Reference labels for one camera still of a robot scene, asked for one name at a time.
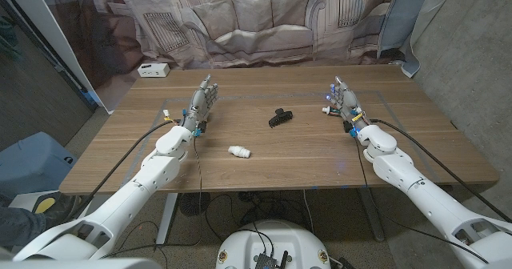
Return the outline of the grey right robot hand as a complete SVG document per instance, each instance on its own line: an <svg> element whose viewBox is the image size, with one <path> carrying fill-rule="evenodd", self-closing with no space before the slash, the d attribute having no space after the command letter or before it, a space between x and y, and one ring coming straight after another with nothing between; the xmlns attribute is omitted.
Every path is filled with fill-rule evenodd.
<svg viewBox="0 0 512 269"><path fill-rule="evenodd" d="M336 76L334 83L330 85L330 92L326 96L326 100L338 111L338 115L343 119L346 132L353 131L356 134L370 125L366 118L366 112L362 109L355 93L339 76Z"/></svg>

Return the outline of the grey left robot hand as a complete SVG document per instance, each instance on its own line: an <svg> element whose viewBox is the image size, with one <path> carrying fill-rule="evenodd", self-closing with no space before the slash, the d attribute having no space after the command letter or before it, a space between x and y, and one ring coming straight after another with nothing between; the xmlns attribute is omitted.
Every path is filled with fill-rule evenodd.
<svg viewBox="0 0 512 269"><path fill-rule="evenodd" d="M180 125L189 131L195 131L201 122L208 118L211 108L218 99L218 84L210 83L208 74L193 93Z"/></svg>

